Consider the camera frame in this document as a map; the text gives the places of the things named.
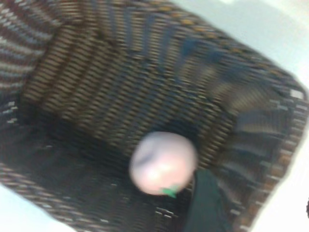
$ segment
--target peach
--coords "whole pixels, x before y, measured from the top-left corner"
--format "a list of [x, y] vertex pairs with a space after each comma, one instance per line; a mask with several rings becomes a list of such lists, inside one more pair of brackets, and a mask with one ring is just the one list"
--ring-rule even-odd
[[174, 133], [153, 132], [138, 144], [129, 172], [141, 191], [174, 195], [188, 185], [196, 166], [197, 153], [188, 139]]

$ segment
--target woven pattern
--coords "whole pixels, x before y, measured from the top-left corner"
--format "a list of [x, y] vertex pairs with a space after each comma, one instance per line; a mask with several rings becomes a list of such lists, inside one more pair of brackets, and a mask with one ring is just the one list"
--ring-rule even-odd
[[301, 139], [301, 86], [169, 2], [0, 0], [0, 24], [0, 181], [77, 231], [181, 229], [190, 187], [155, 198], [126, 176], [151, 131], [195, 143], [236, 232]]

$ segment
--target black fabric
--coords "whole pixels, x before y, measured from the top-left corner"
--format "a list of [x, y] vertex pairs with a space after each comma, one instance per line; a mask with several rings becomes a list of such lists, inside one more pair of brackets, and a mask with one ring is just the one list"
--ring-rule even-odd
[[182, 232], [231, 232], [216, 177], [209, 170], [195, 173], [195, 186]]

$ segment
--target white surface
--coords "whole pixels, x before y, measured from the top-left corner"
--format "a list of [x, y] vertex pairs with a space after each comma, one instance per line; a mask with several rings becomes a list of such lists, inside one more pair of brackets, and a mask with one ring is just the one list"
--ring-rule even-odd
[[[309, 2], [307, 0], [175, 0], [239, 41], [292, 72], [309, 88]], [[309, 137], [291, 172], [278, 187], [252, 232], [308, 232]], [[0, 186], [0, 230], [72, 232], [46, 213]]]

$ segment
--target white background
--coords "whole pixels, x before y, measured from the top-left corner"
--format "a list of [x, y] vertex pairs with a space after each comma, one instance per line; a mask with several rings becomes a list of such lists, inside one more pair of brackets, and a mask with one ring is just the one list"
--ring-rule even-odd
[[[294, 74], [309, 88], [308, 0], [174, 0]], [[309, 136], [252, 232], [308, 232]], [[0, 231], [73, 232], [0, 185]]]

